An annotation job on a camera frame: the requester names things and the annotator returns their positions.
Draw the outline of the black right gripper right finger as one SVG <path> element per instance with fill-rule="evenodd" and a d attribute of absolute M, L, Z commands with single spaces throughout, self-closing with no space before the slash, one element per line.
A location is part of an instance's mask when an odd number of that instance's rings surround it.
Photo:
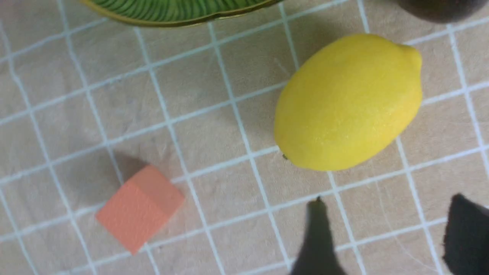
<path fill-rule="evenodd" d="M 442 259 L 453 275 L 489 273 L 488 208 L 461 193 L 451 198 Z"/>

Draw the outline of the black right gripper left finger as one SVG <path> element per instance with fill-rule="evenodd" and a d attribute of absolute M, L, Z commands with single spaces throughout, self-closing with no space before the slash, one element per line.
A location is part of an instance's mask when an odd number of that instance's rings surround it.
<path fill-rule="evenodd" d="M 307 226 L 292 275 L 345 275 L 335 252 L 328 209 L 321 199 L 307 203 Z"/>

